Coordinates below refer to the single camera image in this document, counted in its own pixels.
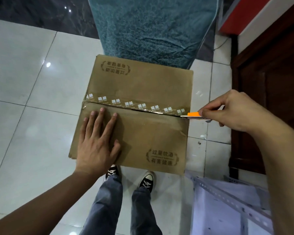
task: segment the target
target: black sneaker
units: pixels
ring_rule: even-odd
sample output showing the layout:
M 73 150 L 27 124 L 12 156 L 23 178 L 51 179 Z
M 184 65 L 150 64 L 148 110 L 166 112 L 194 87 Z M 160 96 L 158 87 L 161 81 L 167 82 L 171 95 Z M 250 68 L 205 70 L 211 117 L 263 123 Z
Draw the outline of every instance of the black sneaker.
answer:
M 107 171 L 106 173 L 106 179 L 108 178 L 108 176 L 111 176 L 111 175 L 120 175 L 120 170 L 118 169 L 118 166 L 117 165 L 112 165 L 109 170 Z
M 148 171 L 145 174 L 144 178 L 142 179 L 139 187 L 146 187 L 147 189 L 149 189 L 151 193 L 154 184 L 155 184 L 155 175 L 152 171 Z

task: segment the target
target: blue mat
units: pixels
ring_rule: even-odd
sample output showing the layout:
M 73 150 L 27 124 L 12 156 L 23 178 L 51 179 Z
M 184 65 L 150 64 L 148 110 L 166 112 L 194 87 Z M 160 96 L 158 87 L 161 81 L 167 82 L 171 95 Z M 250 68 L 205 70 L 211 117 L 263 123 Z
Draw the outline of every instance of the blue mat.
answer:
M 105 55 L 188 69 L 218 0 L 89 0 Z

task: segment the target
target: gray jeans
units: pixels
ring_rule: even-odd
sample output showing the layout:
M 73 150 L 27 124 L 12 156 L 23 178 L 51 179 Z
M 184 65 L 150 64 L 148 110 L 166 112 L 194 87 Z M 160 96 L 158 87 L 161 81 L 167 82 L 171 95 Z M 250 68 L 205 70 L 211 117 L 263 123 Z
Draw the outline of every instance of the gray jeans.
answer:
M 115 235 L 123 186 L 117 175 L 101 185 L 80 235 Z M 140 187 L 132 195 L 131 235 L 162 235 L 150 204 L 150 192 Z

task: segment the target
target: white wall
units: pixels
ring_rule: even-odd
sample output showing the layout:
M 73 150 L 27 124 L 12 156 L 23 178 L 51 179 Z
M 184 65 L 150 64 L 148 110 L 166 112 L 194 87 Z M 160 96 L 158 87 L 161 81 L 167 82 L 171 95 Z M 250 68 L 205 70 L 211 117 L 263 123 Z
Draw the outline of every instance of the white wall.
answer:
M 294 0 L 270 0 L 238 36 L 238 53 L 251 44 L 293 4 Z

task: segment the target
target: cardboard box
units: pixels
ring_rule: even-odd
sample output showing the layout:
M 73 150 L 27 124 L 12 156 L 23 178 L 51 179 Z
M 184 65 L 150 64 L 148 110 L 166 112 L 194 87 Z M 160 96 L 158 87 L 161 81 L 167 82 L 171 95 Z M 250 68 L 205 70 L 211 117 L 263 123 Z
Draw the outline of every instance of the cardboard box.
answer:
M 92 110 L 106 108 L 104 124 L 118 113 L 111 142 L 118 139 L 116 164 L 184 174 L 193 71 L 98 55 L 73 137 Z

